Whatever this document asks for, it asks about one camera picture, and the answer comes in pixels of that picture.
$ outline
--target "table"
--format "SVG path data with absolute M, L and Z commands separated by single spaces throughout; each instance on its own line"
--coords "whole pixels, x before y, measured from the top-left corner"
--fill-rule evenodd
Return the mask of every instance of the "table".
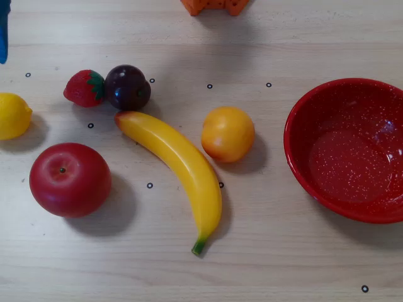
M 367 225 L 319 206 L 287 166 L 283 129 L 323 82 L 403 87 L 402 11 L 401 0 L 255 0 L 236 18 L 194 18 L 179 0 L 14 0 L 0 91 L 34 114 L 24 136 L 0 144 L 0 300 L 400 301 L 403 224 Z M 155 79 L 144 111 L 199 148 L 217 106 L 255 122 L 242 162 L 213 163 L 224 213 L 202 259 L 190 252 L 196 227 L 175 175 L 122 136 L 109 104 L 79 108 L 62 95 L 77 71 L 105 76 L 120 64 Z M 47 213 L 30 193 L 33 161 L 62 142 L 95 148 L 113 173 L 106 204 L 81 220 Z

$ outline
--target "orange object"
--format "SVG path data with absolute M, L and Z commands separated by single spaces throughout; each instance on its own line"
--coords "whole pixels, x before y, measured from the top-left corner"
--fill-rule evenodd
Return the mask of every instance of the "orange object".
M 206 117 L 201 145 L 219 162 L 236 162 L 251 149 L 254 137 L 254 125 L 246 112 L 236 107 L 219 107 Z
M 197 16 L 203 9 L 227 9 L 231 16 L 237 16 L 249 0 L 181 0 L 190 15 Z

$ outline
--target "bowl rim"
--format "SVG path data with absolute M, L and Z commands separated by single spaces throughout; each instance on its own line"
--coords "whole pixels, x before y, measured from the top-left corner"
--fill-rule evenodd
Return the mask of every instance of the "bowl rim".
M 324 84 L 321 84 L 315 88 L 313 88 L 311 91 L 309 91 L 307 94 L 305 94 L 302 98 L 300 98 L 297 103 L 294 105 L 292 108 L 290 114 L 288 115 L 287 121 L 285 123 L 285 128 L 284 128 L 284 137 L 283 137 L 283 144 L 284 144 L 284 151 L 285 151 L 285 157 L 287 158 L 287 163 L 288 166 L 290 167 L 291 171 L 293 172 L 295 178 L 297 181 L 300 183 L 300 185 L 314 198 L 316 201 L 318 201 L 320 204 L 325 206 L 326 208 L 329 208 L 333 212 L 336 212 L 337 214 L 340 214 L 344 217 L 361 221 L 361 222 L 366 222 L 366 223 L 378 223 L 378 224 L 384 224 L 384 223 L 397 223 L 397 222 L 402 222 L 403 221 L 403 213 L 400 216 L 395 216 L 393 218 L 387 218 L 387 217 L 374 217 L 370 215 L 362 215 L 362 214 L 357 214 L 357 213 L 352 213 L 342 207 L 336 206 L 334 203 L 330 202 L 327 198 L 323 197 L 319 192 L 317 192 L 304 178 L 302 173 L 297 169 L 296 165 L 296 160 L 292 155 L 291 152 L 291 141 L 290 141 L 290 131 L 292 128 L 292 124 L 294 122 L 294 119 L 300 110 L 300 108 L 306 104 L 309 99 L 317 94 L 318 92 L 321 92 L 325 89 L 328 89 L 330 87 L 334 86 L 339 86 L 339 85 L 345 85 L 345 84 L 369 84 L 371 86 L 380 86 L 380 87 L 387 87 L 387 88 L 394 88 L 397 89 L 399 92 L 401 92 L 403 96 L 403 91 L 393 85 L 372 80 L 372 79 L 364 79 L 364 78 L 345 78 L 345 79 L 338 79 L 334 81 L 330 81 Z

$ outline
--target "banana tip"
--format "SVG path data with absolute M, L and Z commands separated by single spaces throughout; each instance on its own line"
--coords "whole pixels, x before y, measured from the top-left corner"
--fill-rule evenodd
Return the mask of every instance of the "banana tip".
M 206 240 L 197 240 L 197 242 L 193 246 L 191 252 L 194 253 L 196 256 L 200 256 L 201 252 L 203 252 L 205 245 L 206 245 Z
M 115 124 L 117 125 L 117 127 L 120 128 L 122 120 L 124 119 L 125 116 L 127 116 L 130 113 L 131 111 L 120 111 L 115 115 Z

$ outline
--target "strawberry leaves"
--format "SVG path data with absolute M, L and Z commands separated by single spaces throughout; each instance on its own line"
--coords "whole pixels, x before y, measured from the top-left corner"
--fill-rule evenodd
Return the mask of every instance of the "strawberry leaves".
M 87 84 L 93 85 L 93 90 L 92 92 L 96 92 L 95 95 L 95 100 L 102 99 L 104 96 L 104 83 L 105 80 L 103 79 L 102 75 L 99 73 L 91 70 L 89 73 L 89 76 L 91 77 L 90 80 L 87 81 Z

